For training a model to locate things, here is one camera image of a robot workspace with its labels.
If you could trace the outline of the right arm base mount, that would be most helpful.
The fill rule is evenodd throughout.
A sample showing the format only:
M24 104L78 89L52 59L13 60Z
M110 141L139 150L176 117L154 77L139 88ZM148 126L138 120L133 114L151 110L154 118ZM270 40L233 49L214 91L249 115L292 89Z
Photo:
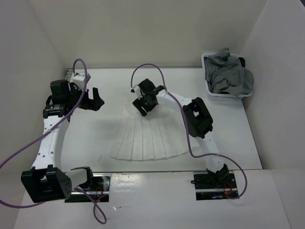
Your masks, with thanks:
M229 173L219 184L212 184L207 172L194 173L190 181L194 185L196 200L221 200L238 197L238 188L233 173Z

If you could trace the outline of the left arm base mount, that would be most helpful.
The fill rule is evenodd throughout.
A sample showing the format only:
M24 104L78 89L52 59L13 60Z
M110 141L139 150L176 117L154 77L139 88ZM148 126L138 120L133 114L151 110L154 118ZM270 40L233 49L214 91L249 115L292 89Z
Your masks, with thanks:
M85 188L85 192L97 202L109 202L109 191L111 175L105 173L93 173L92 184ZM91 202L83 193L72 192L71 197L65 203L85 203Z

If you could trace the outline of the white pleated skirt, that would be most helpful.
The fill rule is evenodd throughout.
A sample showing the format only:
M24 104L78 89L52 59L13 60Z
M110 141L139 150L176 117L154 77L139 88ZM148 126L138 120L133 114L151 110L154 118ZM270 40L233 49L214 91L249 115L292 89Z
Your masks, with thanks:
M156 161L189 152L182 116L164 105L143 117L132 103L122 104L110 157L124 161Z

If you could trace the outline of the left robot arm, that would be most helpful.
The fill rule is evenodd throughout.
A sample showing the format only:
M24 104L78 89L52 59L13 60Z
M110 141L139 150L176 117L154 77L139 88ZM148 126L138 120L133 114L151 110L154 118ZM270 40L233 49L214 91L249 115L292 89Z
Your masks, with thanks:
M74 107L98 111L104 101L97 88L83 91L67 80L51 82L51 95L43 110L44 132L40 148L31 169L24 171L21 182L34 203L69 199L77 187L91 190L95 179L90 167L76 167L69 172L61 170L61 154L70 114Z

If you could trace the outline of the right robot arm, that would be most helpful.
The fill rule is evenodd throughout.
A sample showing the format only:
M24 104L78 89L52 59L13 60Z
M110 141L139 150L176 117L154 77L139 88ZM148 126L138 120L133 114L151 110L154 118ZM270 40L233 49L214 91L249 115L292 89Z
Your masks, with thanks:
M163 85L156 87L149 79L132 87L131 92L137 96L132 104L143 117L157 105L164 105L180 112L186 128L186 136L203 139L208 154L217 155L212 151L216 147L212 137L213 118L202 98L190 99L171 93Z

